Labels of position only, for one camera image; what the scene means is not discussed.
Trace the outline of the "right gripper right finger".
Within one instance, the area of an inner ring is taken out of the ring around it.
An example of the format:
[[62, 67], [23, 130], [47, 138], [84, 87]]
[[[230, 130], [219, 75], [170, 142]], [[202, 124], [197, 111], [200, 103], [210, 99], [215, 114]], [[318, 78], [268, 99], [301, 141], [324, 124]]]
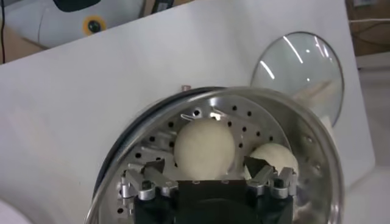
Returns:
[[266, 160], [249, 156], [244, 157], [244, 165], [250, 175], [246, 183], [257, 197], [267, 192], [276, 199], [287, 199], [297, 194], [297, 174], [293, 168], [284, 167], [278, 172]]

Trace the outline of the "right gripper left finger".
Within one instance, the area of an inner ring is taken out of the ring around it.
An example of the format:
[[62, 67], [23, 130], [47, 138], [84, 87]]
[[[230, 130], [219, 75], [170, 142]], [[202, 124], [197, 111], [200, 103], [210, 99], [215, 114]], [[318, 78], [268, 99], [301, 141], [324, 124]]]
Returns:
[[166, 160], [155, 159], [144, 164], [128, 163], [120, 168], [117, 180], [117, 206], [176, 207], [179, 182], [164, 174]]

